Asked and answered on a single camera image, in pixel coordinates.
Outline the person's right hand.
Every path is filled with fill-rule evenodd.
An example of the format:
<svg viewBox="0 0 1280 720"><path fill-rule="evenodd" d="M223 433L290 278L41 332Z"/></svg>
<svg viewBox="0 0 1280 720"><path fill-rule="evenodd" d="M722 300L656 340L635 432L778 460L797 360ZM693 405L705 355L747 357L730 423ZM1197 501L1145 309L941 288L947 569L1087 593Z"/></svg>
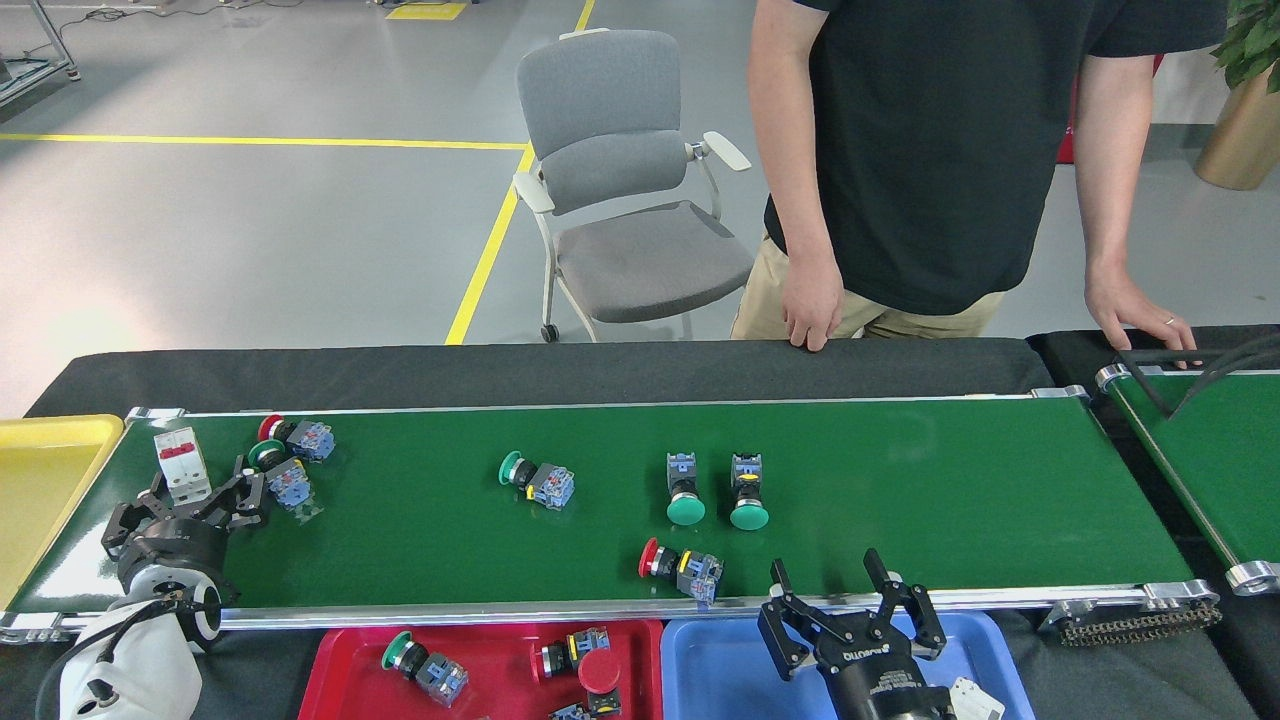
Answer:
<svg viewBox="0 0 1280 720"><path fill-rule="evenodd" d="M829 249L788 255L782 309L785 338L797 348L822 351L838 328L844 282Z"/></svg>

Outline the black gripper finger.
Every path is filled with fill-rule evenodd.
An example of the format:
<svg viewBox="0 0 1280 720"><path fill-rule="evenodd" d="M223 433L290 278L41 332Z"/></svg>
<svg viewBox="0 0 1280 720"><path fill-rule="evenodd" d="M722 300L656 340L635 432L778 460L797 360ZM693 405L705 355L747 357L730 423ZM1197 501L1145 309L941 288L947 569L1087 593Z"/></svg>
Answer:
<svg viewBox="0 0 1280 720"><path fill-rule="evenodd" d="M230 478L197 503L195 519L220 529L237 529L266 521L265 474L238 457Z"/></svg>
<svg viewBox="0 0 1280 720"><path fill-rule="evenodd" d="M781 560L771 564L771 598L762 605L756 625L781 679L792 680L808 664L823 674L840 673L849 664L844 652L851 647L847 619L800 600Z"/></svg>
<svg viewBox="0 0 1280 720"><path fill-rule="evenodd" d="M876 548L867 550L863 562L873 587L881 594L879 609L872 614L867 634L873 641L884 641L895 609L904 607L915 630L911 653L923 659L938 659L947 641L928 589L920 584L909 584L897 573L890 571Z"/></svg>
<svg viewBox="0 0 1280 720"><path fill-rule="evenodd" d="M154 478L151 486L129 503L115 506L108 521L101 544L108 556L122 556L129 538L152 521L166 518L166 480Z"/></svg>

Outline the person's left hand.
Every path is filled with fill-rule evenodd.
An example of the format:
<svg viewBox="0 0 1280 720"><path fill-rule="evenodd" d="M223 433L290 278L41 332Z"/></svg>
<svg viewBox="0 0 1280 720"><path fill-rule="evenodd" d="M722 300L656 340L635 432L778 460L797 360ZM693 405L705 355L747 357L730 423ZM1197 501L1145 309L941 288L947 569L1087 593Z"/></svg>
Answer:
<svg viewBox="0 0 1280 720"><path fill-rule="evenodd" d="M1088 266L1084 299L1103 337L1117 351L1133 348L1126 333L1128 327L1152 336L1165 348L1197 350L1190 325L1179 315L1153 302L1124 269Z"/></svg>

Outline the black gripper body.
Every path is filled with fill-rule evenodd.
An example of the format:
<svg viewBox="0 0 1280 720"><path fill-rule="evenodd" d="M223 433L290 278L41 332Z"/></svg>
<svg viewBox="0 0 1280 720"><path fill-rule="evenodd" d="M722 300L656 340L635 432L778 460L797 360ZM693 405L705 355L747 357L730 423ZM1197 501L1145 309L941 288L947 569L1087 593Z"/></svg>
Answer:
<svg viewBox="0 0 1280 720"><path fill-rule="evenodd" d="M815 660L837 719L954 719L950 691L928 685L908 641L845 647L822 642Z"/></svg>
<svg viewBox="0 0 1280 720"><path fill-rule="evenodd" d="M193 588L207 582L221 601L234 601L236 587L223 573L229 536L229 529L195 518L152 521L129 538L122 556L115 556L123 600L150 600L170 585Z"/></svg>

